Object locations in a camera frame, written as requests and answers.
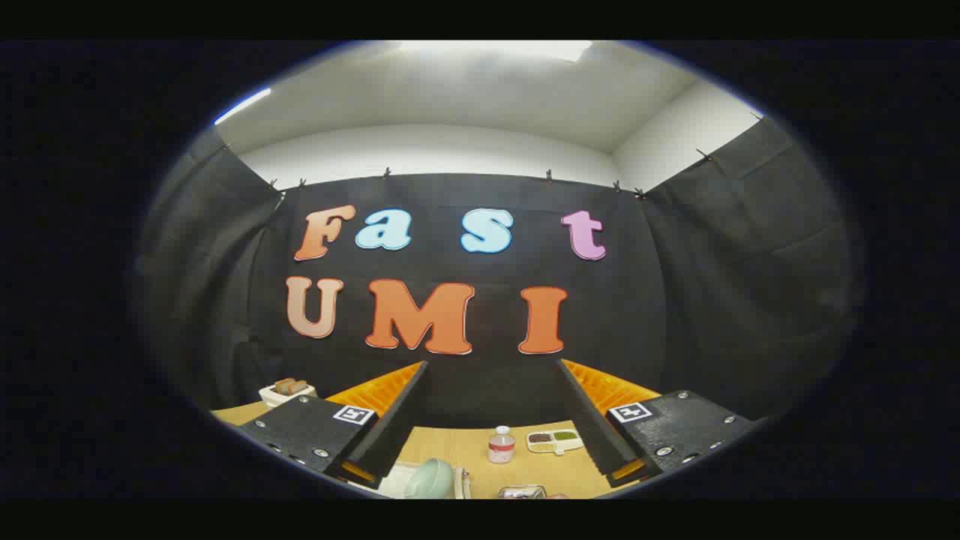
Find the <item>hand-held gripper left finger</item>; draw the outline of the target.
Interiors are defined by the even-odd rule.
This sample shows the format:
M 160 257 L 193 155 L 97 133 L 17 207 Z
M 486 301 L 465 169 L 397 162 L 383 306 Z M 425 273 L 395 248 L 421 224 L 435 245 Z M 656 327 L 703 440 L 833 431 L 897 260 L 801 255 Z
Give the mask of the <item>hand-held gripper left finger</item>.
M 420 361 L 331 397 L 292 397 L 238 431 L 312 473 L 377 488 L 415 427 L 428 368 Z

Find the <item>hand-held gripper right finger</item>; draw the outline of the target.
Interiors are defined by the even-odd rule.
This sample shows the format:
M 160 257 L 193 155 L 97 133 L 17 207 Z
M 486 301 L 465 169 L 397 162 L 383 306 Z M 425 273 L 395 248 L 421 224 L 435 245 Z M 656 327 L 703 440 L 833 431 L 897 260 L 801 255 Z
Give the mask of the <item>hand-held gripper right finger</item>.
M 693 391 L 661 394 L 572 360 L 556 360 L 556 380 L 611 488 L 692 467 L 755 429 L 755 420 Z

